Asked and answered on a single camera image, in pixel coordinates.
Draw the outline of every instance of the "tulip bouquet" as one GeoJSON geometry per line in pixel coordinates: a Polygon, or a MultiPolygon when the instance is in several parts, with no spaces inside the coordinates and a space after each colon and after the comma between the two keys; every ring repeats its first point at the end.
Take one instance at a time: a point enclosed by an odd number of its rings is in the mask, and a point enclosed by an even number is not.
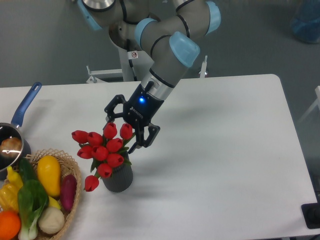
{"type": "Polygon", "coordinates": [[[79,143],[77,155],[83,159],[93,159],[90,172],[96,169],[94,175],[85,178],[84,190],[92,192],[99,185],[99,178],[112,178],[113,172],[123,164],[131,165],[128,158],[128,142],[135,136],[130,124],[124,123],[117,135],[117,126],[109,122],[103,129],[103,135],[97,132],[76,130],[71,135],[79,143]]]}

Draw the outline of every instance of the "yellow squash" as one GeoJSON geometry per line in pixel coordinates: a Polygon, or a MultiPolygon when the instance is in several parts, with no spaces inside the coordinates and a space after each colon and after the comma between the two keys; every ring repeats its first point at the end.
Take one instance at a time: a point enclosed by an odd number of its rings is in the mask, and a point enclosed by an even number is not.
{"type": "Polygon", "coordinates": [[[23,182],[22,182],[22,179],[21,179],[21,176],[19,175],[19,173],[17,173],[16,171],[14,171],[12,169],[12,166],[8,166],[6,168],[8,174],[6,176],[6,178],[9,180],[9,182],[13,185],[15,185],[18,190],[20,188],[22,188],[22,186],[24,185],[23,182]]]}
{"type": "Polygon", "coordinates": [[[61,209],[61,206],[57,200],[49,196],[49,205],[48,207],[54,207],[56,209],[61,209]]]}
{"type": "Polygon", "coordinates": [[[50,197],[60,195],[61,169],[58,159],[47,155],[41,158],[37,165],[37,176],[50,197]]]}

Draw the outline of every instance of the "gray vase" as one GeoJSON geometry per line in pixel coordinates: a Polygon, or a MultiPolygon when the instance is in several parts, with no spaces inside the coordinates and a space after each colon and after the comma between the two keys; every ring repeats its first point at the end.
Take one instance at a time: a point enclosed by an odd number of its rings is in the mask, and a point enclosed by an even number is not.
{"type": "Polygon", "coordinates": [[[131,165],[122,163],[112,170],[111,177],[102,178],[105,187],[114,193],[120,193],[130,187],[134,179],[131,165]]]}

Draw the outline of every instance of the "wicker basket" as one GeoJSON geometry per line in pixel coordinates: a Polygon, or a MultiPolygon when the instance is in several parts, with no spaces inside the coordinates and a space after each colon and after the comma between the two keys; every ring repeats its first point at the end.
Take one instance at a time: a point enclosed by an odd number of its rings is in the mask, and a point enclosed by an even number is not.
{"type": "Polygon", "coordinates": [[[75,196],[74,196],[74,203],[73,203],[73,207],[72,207],[71,212],[67,212],[63,208],[61,209],[61,211],[63,212],[63,215],[64,215],[64,220],[65,220],[63,228],[55,235],[45,234],[39,229],[38,236],[35,238],[35,240],[58,240],[67,231],[67,229],[69,228],[71,221],[74,218],[74,215],[76,213],[77,206],[78,206],[79,199],[80,199],[80,193],[81,193],[81,172],[80,172],[78,163],[73,159],[73,157],[70,156],[69,154],[65,153],[62,150],[56,150],[56,149],[52,149],[52,148],[50,148],[48,150],[38,150],[34,155],[27,155],[26,158],[29,159],[29,161],[33,165],[34,170],[37,170],[38,161],[46,155],[51,155],[51,156],[54,156],[58,159],[58,161],[60,163],[60,167],[61,167],[61,180],[65,176],[72,174],[72,175],[74,175],[76,182],[77,182],[76,192],[75,192],[75,196]]]}

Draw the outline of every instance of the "bok choy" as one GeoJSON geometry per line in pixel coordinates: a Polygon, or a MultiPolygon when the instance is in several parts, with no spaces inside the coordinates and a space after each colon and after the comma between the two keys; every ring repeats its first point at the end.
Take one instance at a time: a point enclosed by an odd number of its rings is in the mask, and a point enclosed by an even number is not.
{"type": "Polygon", "coordinates": [[[38,180],[28,180],[18,192],[21,230],[19,240],[33,240],[38,235],[37,221],[48,205],[48,195],[38,180]]]}

